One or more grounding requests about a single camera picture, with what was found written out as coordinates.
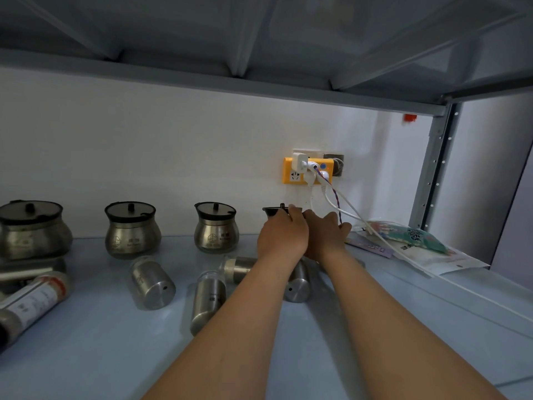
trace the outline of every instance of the white packet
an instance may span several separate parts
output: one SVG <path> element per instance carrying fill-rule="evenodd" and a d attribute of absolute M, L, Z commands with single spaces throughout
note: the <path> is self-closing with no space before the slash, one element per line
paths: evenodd
<path fill-rule="evenodd" d="M 382 246 L 384 245 L 384 243 L 376 236 L 367 236 L 367 238 Z M 402 243 L 395 240 L 387 240 L 387 242 L 433 275 L 442 275 L 467 268 L 483 268 L 489 266 L 480 260 L 476 260 L 475 258 L 466 255 L 458 249 L 450 248 L 448 246 L 446 246 L 446 248 L 448 248 L 449 255 L 446 255 L 427 248 L 406 244 L 405 242 Z M 400 260 L 404 260 L 404 258 L 396 252 L 394 255 Z"/>

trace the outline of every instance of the human arm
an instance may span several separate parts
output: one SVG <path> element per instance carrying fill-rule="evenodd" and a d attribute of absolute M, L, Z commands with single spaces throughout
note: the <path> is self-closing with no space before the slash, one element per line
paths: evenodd
<path fill-rule="evenodd" d="M 261 230 L 258 260 L 143 400 L 263 399 L 285 285 L 308 242 L 299 209 Z"/>
<path fill-rule="evenodd" d="M 347 252 L 348 226 L 305 212 L 307 256 L 328 273 L 373 400 L 504 400 L 478 371 L 397 302 Z"/>

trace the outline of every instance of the left hand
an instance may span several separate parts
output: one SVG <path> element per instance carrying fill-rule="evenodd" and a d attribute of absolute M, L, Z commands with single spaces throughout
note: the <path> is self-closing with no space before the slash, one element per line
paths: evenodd
<path fill-rule="evenodd" d="M 302 211 L 289 205 L 289 214 L 278 210 L 263 226 L 257 239 L 259 258 L 278 256 L 296 262 L 307 249 L 309 229 Z"/>

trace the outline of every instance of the black lid knob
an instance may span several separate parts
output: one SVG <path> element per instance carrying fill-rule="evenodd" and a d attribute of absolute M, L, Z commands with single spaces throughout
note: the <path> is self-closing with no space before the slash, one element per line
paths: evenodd
<path fill-rule="evenodd" d="M 24 210 L 26 211 L 26 213 L 35 213 L 35 205 L 32 203 L 26 204 Z"/>

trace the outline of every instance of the white wall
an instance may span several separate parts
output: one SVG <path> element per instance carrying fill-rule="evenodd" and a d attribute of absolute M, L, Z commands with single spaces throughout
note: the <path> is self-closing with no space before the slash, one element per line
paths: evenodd
<path fill-rule="evenodd" d="M 533 93 L 463 105 L 430 232 L 486 263 L 533 141 Z"/>
<path fill-rule="evenodd" d="M 56 73 L 0 69 L 0 202 L 64 206 L 75 236 L 103 236 L 114 201 L 156 206 L 163 234 L 192 234 L 194 203 L 237 209 L 258 232 L 263 206 L 306 206 L 281 184 L 292 148 L 344 153 L 339 186 L 365 215 L 409 221 L 431 118 Z M 313 203 L 328 209 L 318 188 Z"/>
<path fill-rule="evenodd" d="M 529 154 L 491 270 L 533 290 L 533 154 Z"/>

